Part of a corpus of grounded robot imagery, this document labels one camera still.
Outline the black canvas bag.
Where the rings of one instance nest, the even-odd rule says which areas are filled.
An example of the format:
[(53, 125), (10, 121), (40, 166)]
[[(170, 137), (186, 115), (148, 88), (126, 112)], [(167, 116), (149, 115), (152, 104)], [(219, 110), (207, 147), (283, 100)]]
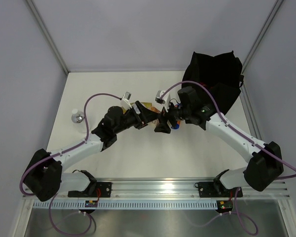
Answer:
[(194, 52), (183, 81), (206, 84), (220, 112), (227, 114), (241, 92), (242, 67), (233, 51), (216, 56)]

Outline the cream lotion pump bottle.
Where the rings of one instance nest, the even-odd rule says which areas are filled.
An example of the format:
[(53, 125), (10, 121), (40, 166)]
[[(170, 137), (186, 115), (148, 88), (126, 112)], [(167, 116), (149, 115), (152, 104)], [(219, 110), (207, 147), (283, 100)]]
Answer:
[[(153, 111), (153, 112), (155, 112), (155, 113), (157, 113), (157, 114), (160, 114), (161, 113), (161, 111), (158, 109), (158, 108), (156, 108), (156, 107), (154, 107), (154, 106), (151, 106), (150, 107), (150, 110), (151, 111)], [(156, 118), (155, 120), (153, 120), (153, 121), (151, 121), (150, 122), (150, 125), (151, 126), (157, 126), (159, 124), (159, 119), (158, 118)]]

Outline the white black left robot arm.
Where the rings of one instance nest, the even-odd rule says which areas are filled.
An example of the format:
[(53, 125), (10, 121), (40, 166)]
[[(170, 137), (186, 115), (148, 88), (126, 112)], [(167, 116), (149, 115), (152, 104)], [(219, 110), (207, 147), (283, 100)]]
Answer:
[(120, 106), (110, 107), (98, 126), (72, 147), (51, 153), (45, 149), (36, 151), (20, 185), (26, 185), (40, 201), (47, 201), (60, 192), (68, 192), (71, 197), (95, 196), (100, 191), (94, 176), (85, 170), (74, 173), (67, 173), (66, 170), (109, 148), (117, 141), (118, 133), (131, 127), (141, 129), (158, 117), (157, 112), (139, 101), (125, 112)]

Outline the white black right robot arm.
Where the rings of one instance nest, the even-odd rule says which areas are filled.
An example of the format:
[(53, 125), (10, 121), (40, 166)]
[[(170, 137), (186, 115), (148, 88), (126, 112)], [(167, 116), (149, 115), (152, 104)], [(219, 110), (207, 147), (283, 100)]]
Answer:
[(178, 91), (180, 102), (175, 106), (168, 90), (158, 91), (155, 100), (163, 105), (163, 110), (156, 131), (167, 133), (169, 126), (183, 120), (219, 137), (244, 159), (247, 166), (226, 169), (213, 179), (212, 188), (217, 195), (235, 193), (241, 187), (264, 191), (284, 171), (279, 145), (267, 144), (239, 129), (219, 110), (210, 92), (206, 94), (209, 102), (201, 99), (193, 87), (184, 87)]

